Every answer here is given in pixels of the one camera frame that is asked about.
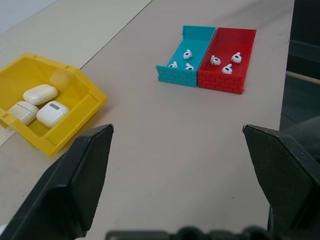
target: white charging case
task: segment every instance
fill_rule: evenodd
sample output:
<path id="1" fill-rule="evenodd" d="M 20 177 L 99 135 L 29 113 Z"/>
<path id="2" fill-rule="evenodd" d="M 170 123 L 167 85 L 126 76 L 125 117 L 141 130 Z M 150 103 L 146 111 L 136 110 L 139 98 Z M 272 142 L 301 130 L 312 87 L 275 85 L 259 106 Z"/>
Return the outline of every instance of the white charging case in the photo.
<path id="1" fill-rule="evenodd" d="M 15 116 L 25 125 L 28 125 L 36 118 L 38 111 L 39 109 L 31 103 L 27 101 L 19 101 L 15 105 L 13 105 L 7 112 Z"/>
<path id="2" fill-rule="evenodd" d="M 57 101 L 50 101 L 36 114 L 36 118 L 43 123 L 46 127 L 52 128 L 61 119 L 63 119 L 69 108 Z"/>
<path id="3" fill-rule="evenodd" d="M 51 85 L 42 84 L 25 91 L 23 99 L 33 105 L 40 105 L 48 102 L 58 95 L 58 90 Z"/>

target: teal brick-pattern bin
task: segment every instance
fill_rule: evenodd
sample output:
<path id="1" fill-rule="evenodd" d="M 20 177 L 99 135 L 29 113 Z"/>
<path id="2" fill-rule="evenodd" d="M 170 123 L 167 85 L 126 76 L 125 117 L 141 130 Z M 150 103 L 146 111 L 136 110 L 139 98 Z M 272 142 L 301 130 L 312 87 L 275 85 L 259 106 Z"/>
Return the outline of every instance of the teal brick-pattern bin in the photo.
<path id="1" fill-rule="evenodd" d="M 217 28 L 213 26 L 183 26 L 183 40 L 168 64 L 166 66 L 156 66 L 159 74 L 158 80 L 165 83 L 197 87 L 197 71 L 216 30 Z M 183 55 L 188 49 L 192 52 L 192 58 L 187 60 L 183 58 Z M 173 62 L 177 63 L 177 68 L 168 67 Z M 194 70 L 185 69 L 187 63 L 193 66 Z"/>
<path id="2" fill-rule="evenodd" d="M 167 66 L 156 66 L 160 82 L 197 87 L 197 71 L 183 70 Z"/>

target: yellow plastic bin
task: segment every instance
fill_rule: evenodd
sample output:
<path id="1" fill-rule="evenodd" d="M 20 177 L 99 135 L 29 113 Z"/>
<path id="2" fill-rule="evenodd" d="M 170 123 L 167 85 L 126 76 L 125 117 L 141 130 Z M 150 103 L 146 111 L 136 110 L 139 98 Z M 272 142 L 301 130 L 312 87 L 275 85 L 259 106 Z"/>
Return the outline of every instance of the yellow plastic bin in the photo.
<path id="1" fill-rule="evenodd" d="M 70 112 L 53 128 L 35 119 L 28 126 L 6 111 L 23 101 L 25 91 L 41 84 L 58 89 L 54 98 Z M 26 53 L 0 70 L 0 124 L 10 126 L 33 146 L 52 157 L 107 101 L 107 96 L 79 69 Z"/>

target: earbud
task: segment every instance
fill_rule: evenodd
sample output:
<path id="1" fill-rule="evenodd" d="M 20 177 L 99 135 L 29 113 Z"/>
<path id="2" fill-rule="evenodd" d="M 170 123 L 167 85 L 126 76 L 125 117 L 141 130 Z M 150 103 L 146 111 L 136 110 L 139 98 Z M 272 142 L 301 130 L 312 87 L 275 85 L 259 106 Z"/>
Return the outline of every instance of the earbud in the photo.
<path id="1" fill-rule="evenodd" d="M 189 60 L 192 58 L 192 52 L 188 49 L 184 54 L 183 54 L 183 59 L 184 60 Z"/>
<path id="2" fill-rule="evenodd" d="M 232 64 L 228 64 L 227 66 L 225 66 L 224 68 L 222 68 L 222 72 L 224 74 L 232 74 Z"/>
<path id="3" fill-rule="evenodd" d="M 242 57 L 240 56 L 240 52 L 237 52 L 235 55 L 231 57 L 231 61 L 235 64 L 241 63 Z"/>
<path id="4" fill-rule="evenodd" d="M 168 66 L 169 68 L 177 68 L 178 67 L 178 65 L 177 65 L 177 62 L 176 61 L 174 61 L 172 64 L 170 64 L 169 66 Z"/>
<path id="5" fill-rule="evenodd" d="M 189 63 L 186 63 L 186 70 L 195 70 L 195 68 L 193 66 L 191 66 Z"/>
<path id="6" fill-rule="evenodd" d="M 215 55 L 212 55 L 210 59 L 210 64 L 213 66 L 219 66 L 221 64 L 221 61 L 219 58 L 215 57 Z"/>

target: table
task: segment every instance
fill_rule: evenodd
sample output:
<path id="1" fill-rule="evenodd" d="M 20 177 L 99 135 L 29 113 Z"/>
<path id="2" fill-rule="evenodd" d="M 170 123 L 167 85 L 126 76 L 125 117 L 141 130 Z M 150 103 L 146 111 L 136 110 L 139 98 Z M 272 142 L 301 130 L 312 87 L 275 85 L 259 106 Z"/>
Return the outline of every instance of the table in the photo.
<path id="1" fill-rule="evenodd" d="M 279 128 L 293 5 L 154 0 L 82 68 L 109 101 L 79 133 L 114 124 L 87 239 L 110 229 L 266 227 L 269 206 L 242 126 Z M 168 62 L 183 25 L 257 29 L 244 94 L 157 81 L 156 65 Z M 0 147 L 0 225 L 62 153 L 49 159 L 18 134 Z"/>

